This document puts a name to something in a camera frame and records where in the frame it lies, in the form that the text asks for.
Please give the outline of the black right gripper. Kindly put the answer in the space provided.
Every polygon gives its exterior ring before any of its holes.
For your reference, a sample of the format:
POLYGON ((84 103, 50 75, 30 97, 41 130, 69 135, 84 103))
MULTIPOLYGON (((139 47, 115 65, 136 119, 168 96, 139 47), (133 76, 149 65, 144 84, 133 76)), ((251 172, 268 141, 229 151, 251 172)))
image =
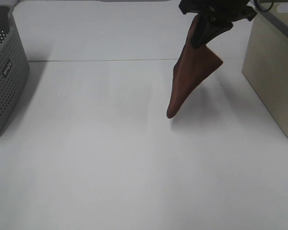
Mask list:
POLYGON ((252 21, 257 15, 247 0, 182 0, 179 9, 183 14, 196 13, 196 23, 191 38, 193 47, 206 45, 222 33, 232 29, 233 23, 242 19, 252 21))

